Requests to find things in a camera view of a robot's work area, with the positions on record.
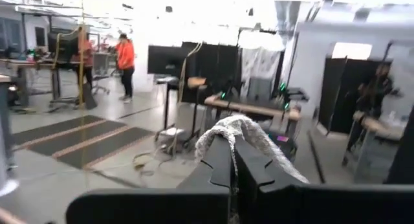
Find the black floor mat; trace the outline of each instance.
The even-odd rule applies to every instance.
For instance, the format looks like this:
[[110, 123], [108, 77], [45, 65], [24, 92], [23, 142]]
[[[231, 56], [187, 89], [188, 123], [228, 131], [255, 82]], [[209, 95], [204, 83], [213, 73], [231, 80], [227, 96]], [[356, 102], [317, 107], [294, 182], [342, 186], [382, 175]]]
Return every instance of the black floor mat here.
[[125, 126], [125, 124], [107, 121], [87, 129], [79, 130], [64, 136], [56, 137], [55, 139], [34, 144], [30, 147], [30, 150], [46, 156], [51, 156], [53, 153], [85, 142], [89, 139], [102, 136], [112, 130], [121, 128], [122, 126]]
[[[99, 120], [103, 120], [102, 118], [87, 115], [84, 116], [84, 124], [90, 124]], [[28, 131], [23, 131], [20, 133], [13, 134], [14, 141], [17, 145], [23, 144], [25, 142], [36, 140], [42, 137], [47, 137], [52, 134], [60, 133], [62, 131], [67, 131], [69, 129], [77, 128], [81, 124], [81, 118], [75, 118], [72, 120], [59, 122], [57, 124], [51, 124], [49, 126], [44, 126], [36, 129], [31, 129]]]
[[102, 157], [107, 157], [115, 151], [151, 134], [152, 132], [144, 129], [131, 128], [83, 149], [58, 157], [58, 160], [75, 168], [82, 169], [86, 164], [101, 159]]

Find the green light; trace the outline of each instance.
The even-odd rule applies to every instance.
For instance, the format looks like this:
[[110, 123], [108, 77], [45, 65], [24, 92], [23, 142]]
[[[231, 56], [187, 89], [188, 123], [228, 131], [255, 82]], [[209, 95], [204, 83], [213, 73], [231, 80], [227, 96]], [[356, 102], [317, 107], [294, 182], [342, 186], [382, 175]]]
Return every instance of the green light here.
[[284, 82], [282, 82], [279, 86], [280, 91], [284, 91], [286, 89], [286, 84]]

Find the orange shirt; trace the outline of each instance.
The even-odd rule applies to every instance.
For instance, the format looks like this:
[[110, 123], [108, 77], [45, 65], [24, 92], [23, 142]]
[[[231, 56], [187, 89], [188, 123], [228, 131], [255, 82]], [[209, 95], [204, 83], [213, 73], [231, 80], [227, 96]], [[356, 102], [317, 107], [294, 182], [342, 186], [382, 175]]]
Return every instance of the orange shirt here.
[[[78, 50], [80, 53], [81, 50], [81, 43], [80, 41], [78, 42]], [[73, 57], [74, 61], [80, 61], [80, 55], [74, 56]], [[83, 42], [83, 62], [84, 62], [84, 66], [86, 67], [92, 67], [93, 66], [93, 47], [92, 47], [92, 43], [89, 42], [88, 40], [85, 40]]]
[[126, 43], [116, 45], [118, 51], [118, 68], [129, 69], [134, 67], [135, 52], [134, 46], [130, 40]]

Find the tan stripe on mat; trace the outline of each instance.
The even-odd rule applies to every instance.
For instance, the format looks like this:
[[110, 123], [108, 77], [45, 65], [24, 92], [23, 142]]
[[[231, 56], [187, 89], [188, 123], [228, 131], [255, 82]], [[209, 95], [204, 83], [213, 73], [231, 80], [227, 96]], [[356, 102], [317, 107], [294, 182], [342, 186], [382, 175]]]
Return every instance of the tan stripe on mat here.
[[86, 141], [81, 142], [79, 144], [76, 144], [74, 146], [65, 148], [64, 150], [57, 151], [56, 153], [52, 154], [52, 157], [53, 158], [61, 157], [61, 156], [65, 155], [65, 154], [68, 154], [68, 153], [73, 152], [75, 150], [79, 150], [79, 149], [82, 149], [84, 147], [88, 147], [88, 146], [90, 146], [90, 145], [92, 145], [94, 143], [97, 143], [97, 142], [101, 141], [101, 140], [104, 140], [104, 139], [107, 139], [109, 137], [115, 136], [115, 135], [117, 135], [119, 133], [125, 132], [125, 131], [127, 131], [127, 130], [129, 130], [131, 128], [132, 128], [131, 126], [123, 126], [121, 128], [117, 128], [116, 130], [109, 131], [107, 133], [104, 133], [104, 134], [99, 135], [97, 137], [94, 137], [92, 139], [89, 139], [89, 140], [86, 140]]
[[126, 149], [128, 149], [130, 147], [136, 146], [137, 144], [143, 142], [144, 140], [146, 140], [146, 139], [148, 139], [150, 137], [154, 137], [154, 135], [148, 135], [148, 136], [145, 136], [145, 137], [141, 137], [140, 139], [138, 139], [138, 140], [136, 140], [136, 141], [134, 141], [132, 143], [129, 143], [126, 146], [122, 146], [121, 148], [119, 148], [119, 149], [117, 149], [117, 150], [115, 150], [115, 151], [113, 151], [113, 152], [111, 152], [111, 153], [109, 153], [109, 154], [107, 154], [107, 155], [105, 155], [103, 157], [100, 157], [97, 160], [94, 160], [94, 161], [86, 164], [85, 166], [83, 166], [83, 169], [84, 170], [90, 170], [91, 167], [94, 166], [95, 164], [98, 164], [99, 162], [102, 162], [103, 160], [108, 159], [108, 158], [110, 158], [112, 156], [115, 156], [115, 155], [119, 154], [120, 152], [122, 152], [122, 151], [124, 151], [124, 150], [126, 150]]
[[27, 224], [15, 215], [11, 214], [9, 211], [2, 208], [0, 208], [0, 221], [6, 224]]
[[55, 139], [56, 137], [61, 137], [61, 136], [64, 136], [66, 134], [74, 133], [74, 132], [82, 130], [82, 129], [87, 129], [87, 128], [90, 128], [90, 127], [93, 127], [93, 126], [97, 126], [97, 125], [102, 124], [104, 122], [107, 122], [107, 120], [99, 120], [99, 121], [96, 121], [96, 122], [93, 122], [93, 123], [90, 123], [90, 124], [85, 124], [83, 126], [79, 126], [79, 127], [76, 127], [76, 128], [61, 131], [59, 133], [51, 134], [51, 135], [46, 136], [46, 137], [41, 137], [41, 138], [38, 138], [38, 139], [34, 139], [34, 140], [31, 140], [31, 141], [28, 141], [28, 142], [25, 142], [25, 143], [21, 144], [17, 148], [29, 148], [29, 147], [33, 146], [34, 144], [37, 144], [37, 143], [40, 143], [40, 142], [45, 142], [47, 140], [52, 140], [52, 139]]

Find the ceiling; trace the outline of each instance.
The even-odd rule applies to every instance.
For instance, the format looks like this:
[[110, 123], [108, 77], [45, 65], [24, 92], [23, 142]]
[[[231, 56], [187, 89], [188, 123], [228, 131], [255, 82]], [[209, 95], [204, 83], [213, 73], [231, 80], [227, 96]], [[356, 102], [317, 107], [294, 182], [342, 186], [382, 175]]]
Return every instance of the ceiling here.
[[[237, 27], [253, 27], [256, 23], [266, 30], [281, 28], [281, 22], [294, 27], [296, 21], [304, 20], [313, 2], [322, 0], [284, 0], [291, 1], [289, 5], [279, 6], [287, 16], [281, 17], [275, 0], [11, 0], [13, 3], [23, 3], [25, 8], [29, 5], [45, 5], [43, 9], [61, 15], [81, 16], [82, 7], [87, 14], [87, 20], [91, 17], [99, 19], [96, 22], [105, 23], [116, 28], [131, 28], [130, 19], [139, 22], [163, 21], [166, 25], [182, 23], [201, 23], [209, 25], [230, 25]], [[300, 5], [292, 5], [292, 1], [302, 1]], [[353, 22], [355, 12], [367, 4], [378, 6], [384, 3], [406, 4], [414, 0], [335, 0], [346, 3], [354, 3], [354, 7], [344, 4], [332, 6], [324, 5], [315, 21]], [[394, 24], [396, 22], [414, 22], [414, 17], [403, 13], [411, 11], [408, 6], [382, 6], [382, 9], [372, 9], [367, 23], [384, 21]]]
[[326, 3], [315, 23], [362, 24], [392, 27], [414, 27], [414, 5], [380, 5], [364, 7], [346, 3]]

